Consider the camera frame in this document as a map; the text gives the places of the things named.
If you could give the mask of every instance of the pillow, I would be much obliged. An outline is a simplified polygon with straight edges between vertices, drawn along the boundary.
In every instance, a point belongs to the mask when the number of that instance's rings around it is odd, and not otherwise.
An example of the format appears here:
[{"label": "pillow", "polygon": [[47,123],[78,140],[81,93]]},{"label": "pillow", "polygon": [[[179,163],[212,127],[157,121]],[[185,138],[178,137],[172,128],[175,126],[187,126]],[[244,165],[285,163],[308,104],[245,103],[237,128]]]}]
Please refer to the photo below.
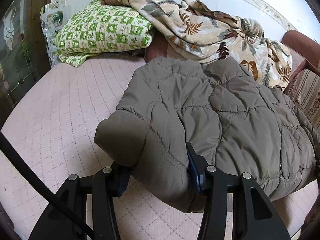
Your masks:
[{"label": "pillow", "polygon": [[320,133],[320,76],[304,69],[289,82],[284,93]]},{"label": "pillow", "polygon": [[73,15],[55,39],[59,59],[79,67],[101,52],[146,48],[153,38],[152,25],[131,7],[90,5]]}]

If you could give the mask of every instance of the puffer jacket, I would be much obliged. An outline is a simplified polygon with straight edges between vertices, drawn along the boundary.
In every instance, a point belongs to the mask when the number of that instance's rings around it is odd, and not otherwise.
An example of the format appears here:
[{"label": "puffer jacket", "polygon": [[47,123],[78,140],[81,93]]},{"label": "puffer jacket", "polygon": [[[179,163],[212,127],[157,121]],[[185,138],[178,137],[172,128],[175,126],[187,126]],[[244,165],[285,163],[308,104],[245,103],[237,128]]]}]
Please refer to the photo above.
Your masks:
[{"label": "puffer jacket", "polygon": [[320,136],[277,88],[257,85],[233,58],[207,66],[156,58],[135,71],[94,141],[163,202],[200,212],[186,141],[225,173],[249,172],[271,200],[315,179]]}]

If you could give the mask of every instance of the sofa cushion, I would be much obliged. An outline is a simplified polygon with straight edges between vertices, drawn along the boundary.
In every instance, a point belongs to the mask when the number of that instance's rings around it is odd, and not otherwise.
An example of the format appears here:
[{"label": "sofa cushion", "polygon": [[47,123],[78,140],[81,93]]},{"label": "sofa cushion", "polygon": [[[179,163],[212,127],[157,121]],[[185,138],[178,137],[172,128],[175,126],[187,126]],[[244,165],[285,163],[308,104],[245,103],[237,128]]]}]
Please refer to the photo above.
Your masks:
[{"label": "sofa cushion", "polygon": [[320,132],[320,76],[304,69],[289,83],[285,93]]}]

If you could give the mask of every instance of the floral blanket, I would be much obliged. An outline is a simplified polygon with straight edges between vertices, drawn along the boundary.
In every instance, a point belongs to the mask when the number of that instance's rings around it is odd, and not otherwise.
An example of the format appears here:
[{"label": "floral blanket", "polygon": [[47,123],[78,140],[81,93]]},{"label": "floral blanket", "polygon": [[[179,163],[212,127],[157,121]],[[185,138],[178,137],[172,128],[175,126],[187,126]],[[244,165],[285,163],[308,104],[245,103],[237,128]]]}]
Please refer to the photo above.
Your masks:
[{"label": "floral blanket", "polygon": [[159,30],[175,51],[203,64],[233,57],[258,84],[286,87],[292,56],[286,46],[264,38],[255,20],[211,11],[201,1],[119,0]]}]

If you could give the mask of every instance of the leaf print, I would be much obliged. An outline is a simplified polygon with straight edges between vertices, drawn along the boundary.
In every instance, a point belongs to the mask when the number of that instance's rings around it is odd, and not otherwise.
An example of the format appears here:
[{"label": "leaf print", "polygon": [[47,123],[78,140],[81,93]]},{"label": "leaf print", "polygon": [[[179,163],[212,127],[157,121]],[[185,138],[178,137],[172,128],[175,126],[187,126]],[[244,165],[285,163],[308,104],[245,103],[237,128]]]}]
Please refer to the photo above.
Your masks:
[{"label": "leaf print", "polygon": [[174,13],[174,10],[172,10],[172,11],[170,11],[170,12],[167,12],[166,13],[166,15],[168,16],[168,17],[171,17],[171,15]]},{"label": "leaf print", "polygon": [[159,5],[164,4],[164,3],[178,5],[174,0],[163,0],[163,1],[158,2]]},{"label": "leaf print", "polygon": [[233,30],[233,31],[227,33],[226,35],[224,35],[223,39],[229,39],[232,37],[238,37],[237,31]]},{"label": "leaf print", "polygon": [[247,43],[245,41],[242,42],[242,51],[245,51],[247,48]]},{"label": "leaf print", "polygon": [[244,40],[247,41],[249,44],[254,44],[253,39],[249,38],[249,36],[247,35],[244,37]]},{"label": "leaf print", "polygon": [[271,76],[269,74],[270,68],[271,68],[271,66],[269,64],[267,64],[266,75],[264,76],[264,78],[262,80],[262,85],[265,87],[269,87],[269,85],[270,85],[270,78],[271,78]]},{"label": "leaf print", "polygon": [[271,44],[275,47],[276,50],[280,50],[287,57],[290,57],[290,55],[283,50],[281,44],[278,41],[272,41]]},{"label": "leaf print", "polygon": [[254,80],[257,80],[259,76],[258,70],[257,70],[257,64],[252,60],[249,62],[249,66],[251,66],[251,71],[252,71]]},{"label": "leaf print", "polygon": [[151,14],[152,17],[161,17],[165,15],[165,12],[161,9],[161,7],[152,0],[146,0],[146,4],[141,10],[144,10]]},{"label": "leaf print", "polygon": [[191,51],[201,52],[201,49],[194,44],[189,44],[186,42],[186,45],[187,45],[188,49]]},{"label": "leaf print", "polygon": [[177,36],[171,36],[170,37],[170,41],[172,41],[174,43],[174,41],[176,40]]},{"label": "leaf print", "polygon": [[241,61],[240,64],[242,64],[242,65],[248,64],[248,71],[250,71],[252,73],[254,80],[258,79],[259,73],[257,70],[257,64],[253,60],[250,62],[243,60],[243,61]]},{"label": "leaf print", "polygon": [[229,49],[227,49],[226,43],[223,41],[220,43],[217,53],[219,53],[219,59],[225,59],[229,55]]},{"label": "leaf print", "polygon": [[185,30],[184,33],[188,33],[190,35],[193,35],[195,33],[198,33],[200,31],[200,26],[202,25],[203,23],[191,23],[189,21],[186,22],[186,25],[187,25],[187,28]]},{"label": "leaf print", "polygon": [[181,15],[180,15],[180,18],[181,18],[181,20],[184,22],[183,25],[186,24],[186,23],[185,23],[186,21],[190,21],[190,19],[188,19],[189,16],[188,16],[187,14],[185,14],[185,13],[181,14]]},{"label": "leaf print", "polygon": [[248,44],[249,44],[249,49],[250,49],[250,51],[252,53],[252,56],[256,55],[256,49],[254,48],[254,46],[252,44],[250,44],[250,43],[248,43]]},{"label": "leaf print", "polygon": [[226,36],[228,33],[230,32],[230,30],[224,30],[222,33],[220,33],[217,37],[220,39],[220,40],[223,40],[224,39],[224,36]]},{"label": "leaf print", "polygon": [[191,8],[190,6],[188,6],[188,8],[186,9],[186,11],[192,13],[192,15],[197,15],[197,14],[196,14],[196,11],[195,11],[193,8]]},{"label": "leaf print", "polygon": [[280,80],[282,79],[284,82],[289,82],[291,74],[289,63],[286,66],[279,67],[278,72],[281,75]]},{"label": "leaf print", "polygon": [[183,49],[183,40],[180,39],[180,42],[179,42],[178,47],[181,48],[181,49]]},{"label": "leaf print", "polygon": [[217,24],[217,21],[216,21],[215,19],[211,18],[211,19],[210,19],[210,22],[211,22],[211,24],[213,25],[213,27],[219,28],[219,26],[218,26],[218,24]]},{"label": "leaf print", "polygon": [[276,54],[273,54],[273,52],[272,55],[269,54],[268,57],[271,58],[275,63],[280,61],[278,56]]}]

